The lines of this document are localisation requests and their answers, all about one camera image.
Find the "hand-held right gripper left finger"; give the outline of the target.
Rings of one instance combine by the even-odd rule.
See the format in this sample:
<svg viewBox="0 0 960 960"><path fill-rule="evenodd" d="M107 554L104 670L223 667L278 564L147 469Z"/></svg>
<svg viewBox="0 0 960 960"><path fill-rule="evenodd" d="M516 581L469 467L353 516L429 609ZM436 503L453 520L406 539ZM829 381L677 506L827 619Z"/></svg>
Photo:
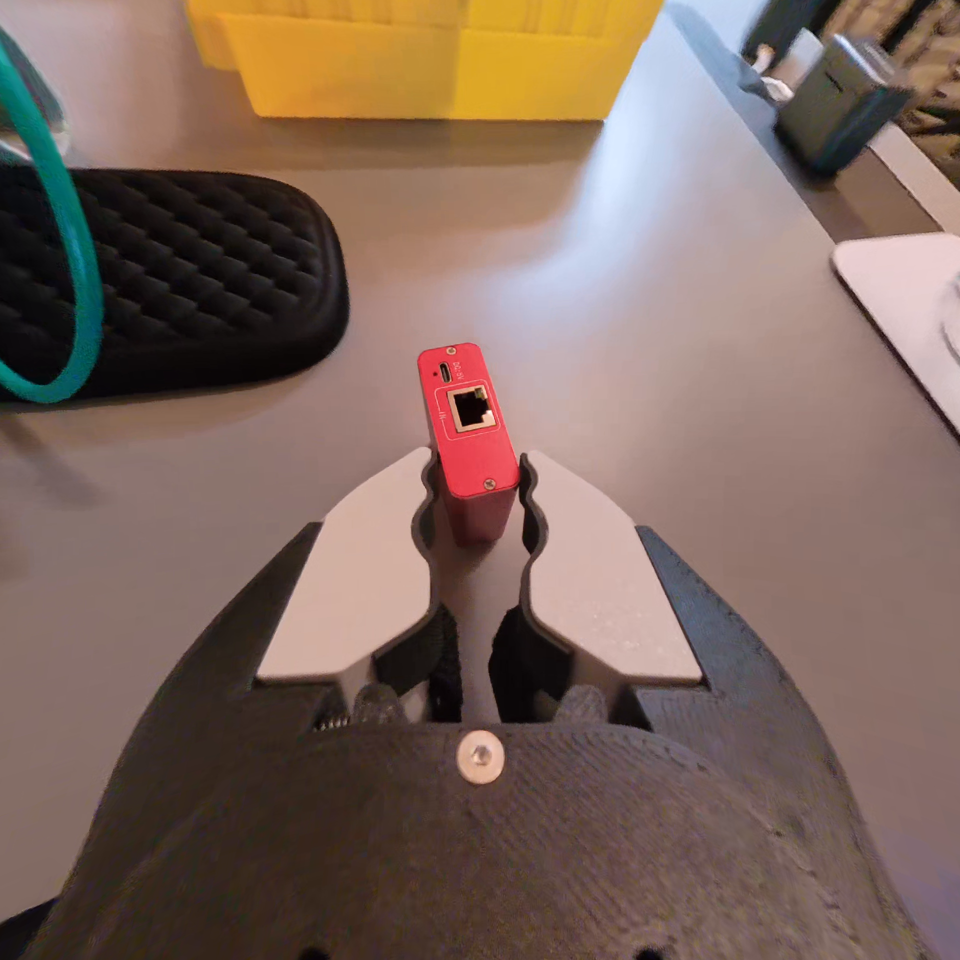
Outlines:
<svg viewBox="0 0 960 960"><path fill-rule="evenodd" d="M390 688L414 720L458 722L455 621L439 599L436 454L417 447L326 515L257 667L267 686L332 686L348 708L367 685Z"/></svg>

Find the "red ethernet splitter box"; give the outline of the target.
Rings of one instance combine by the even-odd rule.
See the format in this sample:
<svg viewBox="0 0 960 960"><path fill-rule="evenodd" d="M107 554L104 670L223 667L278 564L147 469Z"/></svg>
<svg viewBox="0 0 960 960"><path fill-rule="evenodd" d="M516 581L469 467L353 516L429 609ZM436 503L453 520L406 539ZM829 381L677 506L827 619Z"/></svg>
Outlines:
<svg viewBox="0 0 960 960"><path fill-rule="evenodd" d="M521 475L483 352L473 342L442 345L416 365L453 539L491 545L505 532Z"/></svg>

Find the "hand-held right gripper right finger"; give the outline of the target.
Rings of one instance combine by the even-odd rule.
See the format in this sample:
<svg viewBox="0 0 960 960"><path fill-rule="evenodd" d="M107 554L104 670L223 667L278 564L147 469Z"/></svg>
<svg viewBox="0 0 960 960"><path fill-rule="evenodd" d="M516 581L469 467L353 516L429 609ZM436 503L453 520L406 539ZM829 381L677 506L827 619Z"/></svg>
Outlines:
<svg viewBox="0 0 960 960"><path fill-rule="evenodd" d="M645 722L637 689L704 688L630 516L542 452L522 454L519 470L529 557L489 657L500 721Z"/></svg>

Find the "black quilted wrist rest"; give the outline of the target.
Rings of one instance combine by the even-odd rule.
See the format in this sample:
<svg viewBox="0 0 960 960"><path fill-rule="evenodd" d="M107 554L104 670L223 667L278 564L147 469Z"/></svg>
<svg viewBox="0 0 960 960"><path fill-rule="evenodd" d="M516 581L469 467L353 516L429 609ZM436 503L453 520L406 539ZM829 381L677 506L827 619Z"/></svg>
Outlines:
<svg viewBox="0 0 960 960"><path fill-rule="evenodd" d="M233 388L324 361L350 318L337 232L303 191L223 172L71 171L103 284L98 363L68 403ZM44 384L74 287L42 183L2 165L2 362Z"/></svg>

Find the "black power adapter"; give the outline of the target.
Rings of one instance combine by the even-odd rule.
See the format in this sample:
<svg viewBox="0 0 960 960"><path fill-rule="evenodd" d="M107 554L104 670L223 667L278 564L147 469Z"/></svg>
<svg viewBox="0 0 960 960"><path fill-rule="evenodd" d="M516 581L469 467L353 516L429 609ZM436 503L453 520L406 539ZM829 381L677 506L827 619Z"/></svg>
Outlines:
<svg viewBox="0 0 960 960"><path fill-rule="evenodd" d="M905 68L875 39L837 33L778 111L774 135L809 172L848 167L914 94Z"/></svg>

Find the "yellow plastic bin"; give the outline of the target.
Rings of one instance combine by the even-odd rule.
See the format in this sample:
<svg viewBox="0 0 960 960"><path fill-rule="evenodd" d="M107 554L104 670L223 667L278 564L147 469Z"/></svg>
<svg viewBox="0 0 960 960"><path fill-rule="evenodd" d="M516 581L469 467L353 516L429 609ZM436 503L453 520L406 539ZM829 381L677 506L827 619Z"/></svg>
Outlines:
<svg viewBox="0 0 960 960"><path fill-rule="evenodd" d="M189 1L265 118L593 122L660 1Z"/></svg>

